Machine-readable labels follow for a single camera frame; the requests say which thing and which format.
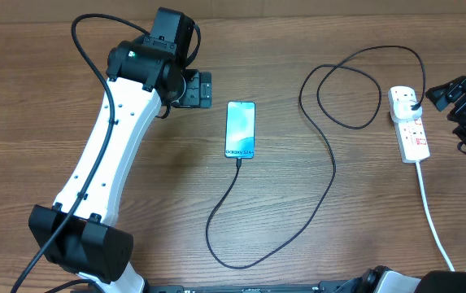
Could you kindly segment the blue Galaxy smartphone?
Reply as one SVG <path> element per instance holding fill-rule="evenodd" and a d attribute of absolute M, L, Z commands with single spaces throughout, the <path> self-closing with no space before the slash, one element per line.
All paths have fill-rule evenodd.
<path fill-rule="evenodd" d="M 255 156 L 254 102 L 230 101 L 227 104 L 224 155 L 252 159 Z"/>

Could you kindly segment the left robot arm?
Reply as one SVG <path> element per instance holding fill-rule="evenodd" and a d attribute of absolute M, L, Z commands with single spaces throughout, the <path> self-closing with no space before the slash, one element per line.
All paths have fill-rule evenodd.
<path fill-rule="evenodd" d="M 114 47 L 97 72 L 102 106 L 81 158 L 51 207 L 28 226 L 38 256 L 98 292 L 145 292 L 131 265 L 133 236 L 116 228 L 128 172 L 151 123 L 173 108 L 209 108 L 211 74 L 191 68 L 201 43 L 187 15 L 159 8 L 151 30 Z"/>

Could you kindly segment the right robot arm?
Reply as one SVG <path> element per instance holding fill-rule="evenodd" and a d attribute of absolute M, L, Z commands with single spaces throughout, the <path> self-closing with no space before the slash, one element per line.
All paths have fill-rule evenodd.
<path fill-rule="evenodd" d="M 389 91 L 391 117 L 394 121 L 398 146 L 402 161 L 416 166 L 416 174 L 420 187 L 426 219 L 434 241 L 448 266 L 447 271 L 431 271 L 422 278 L 408 277 L 385 266 L 377 266 L 367 270 L 363 276 L 343 283 L 337 292 L 466 292 L 466 271 L 458 272 L 451 263 L 443 248 L 429 212 L 425 193 L 424 178 L 420 162 L 429 158 L 429 148 L 424 133 L 424 126 L 419 114 L 407 115 L 403 109 L 411 105 L 400 95 L 407 91 L 406 87 L 396 86 Z M 449 104 L 454 108 L 447 114 L 449 121 L 455 122 L 453 130 L 460 142 L 457 149 L 466 155 L 466 76 L 461 76 L 446 84 L 427 90 L 425 96 L 439 110 Z"/>

